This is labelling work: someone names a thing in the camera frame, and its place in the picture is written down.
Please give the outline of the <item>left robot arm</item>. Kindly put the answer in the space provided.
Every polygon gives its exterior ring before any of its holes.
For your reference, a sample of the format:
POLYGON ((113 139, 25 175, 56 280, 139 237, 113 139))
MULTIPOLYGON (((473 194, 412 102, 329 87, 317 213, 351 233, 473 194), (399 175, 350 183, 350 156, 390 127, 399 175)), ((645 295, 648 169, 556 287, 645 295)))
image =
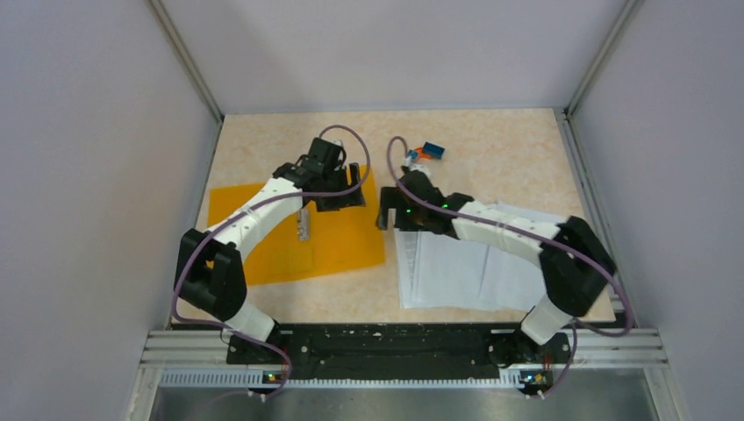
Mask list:
POLYGON ((278 323, 249 302, 243 264, 269 233, 310 202, 318 211, 365 204, 365 176, 346 158, 341 141, 317 137, 307 153, 278 167, 229 217, 204 232, 190 229, 181 238, 176 298, 249 337, 248 352, 260 362, 275 360, 282 341, 276 335, 278 323))

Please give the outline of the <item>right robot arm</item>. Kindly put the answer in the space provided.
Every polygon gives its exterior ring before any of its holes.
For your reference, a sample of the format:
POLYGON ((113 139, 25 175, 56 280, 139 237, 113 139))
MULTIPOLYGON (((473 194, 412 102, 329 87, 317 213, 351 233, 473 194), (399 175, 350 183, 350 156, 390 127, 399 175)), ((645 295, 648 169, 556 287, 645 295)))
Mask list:
POLYGON ((444 196, 418 170, 380 189, 376 226, 494 246, 538 268, 546 291, 514 338, 517 355, 526 361, 539 360, 561 328, 584 317, 617 272, 584 219, 549 223, 493 209, 462 193, 444 196))

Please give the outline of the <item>orange plastic clip folder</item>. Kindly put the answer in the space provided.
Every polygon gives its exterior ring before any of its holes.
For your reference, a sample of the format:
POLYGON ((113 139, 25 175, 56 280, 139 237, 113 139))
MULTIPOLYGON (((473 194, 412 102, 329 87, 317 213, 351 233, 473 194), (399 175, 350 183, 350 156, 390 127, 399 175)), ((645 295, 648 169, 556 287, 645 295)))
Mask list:
POLYGON ((247 286, 292 282, 321 275, 370 268, 385 262, 383 232, 376 227, 378 198, 375 174, 361 187, 365 204, 319 212, 305 208, 309 238, 301 240, 297 217, 287 217, 246 256, 247 286))

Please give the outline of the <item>white paper sheets stack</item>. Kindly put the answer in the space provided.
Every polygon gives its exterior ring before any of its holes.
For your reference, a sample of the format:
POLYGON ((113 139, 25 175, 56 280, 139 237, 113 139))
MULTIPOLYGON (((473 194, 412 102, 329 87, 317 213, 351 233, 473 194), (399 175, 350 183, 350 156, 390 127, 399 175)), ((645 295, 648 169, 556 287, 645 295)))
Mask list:
POLYGON ((493 246, 394 231, 400 306, 530 310, 546 293, 541 270, 493 246))

